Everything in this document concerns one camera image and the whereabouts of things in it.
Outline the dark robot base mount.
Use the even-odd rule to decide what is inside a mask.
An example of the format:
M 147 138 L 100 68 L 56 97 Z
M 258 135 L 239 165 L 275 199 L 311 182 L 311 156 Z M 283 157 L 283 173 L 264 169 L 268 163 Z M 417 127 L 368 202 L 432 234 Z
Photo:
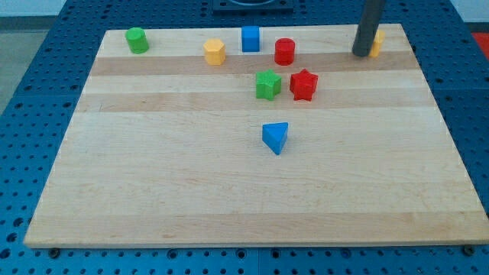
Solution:
M 230 12 L 293 11 L 294 0 L 212 0 L 214 14 Z

